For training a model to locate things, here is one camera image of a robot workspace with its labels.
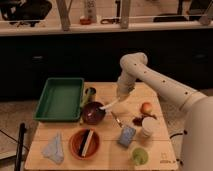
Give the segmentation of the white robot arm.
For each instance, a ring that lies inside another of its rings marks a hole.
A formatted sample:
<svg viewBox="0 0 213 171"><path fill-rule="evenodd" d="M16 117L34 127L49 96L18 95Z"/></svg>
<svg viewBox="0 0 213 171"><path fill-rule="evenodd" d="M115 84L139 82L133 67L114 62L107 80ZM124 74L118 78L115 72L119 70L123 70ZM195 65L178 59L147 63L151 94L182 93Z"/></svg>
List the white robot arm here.
<svg viewBox="0 0 213 171"><path fill-rule="evenodd" d="M121 75L117 98L125 100L137 79L187 114L181 147L181 171L213 171L213 96L169 78L147 66L142 53L126 54L120 59Z"/></svg>

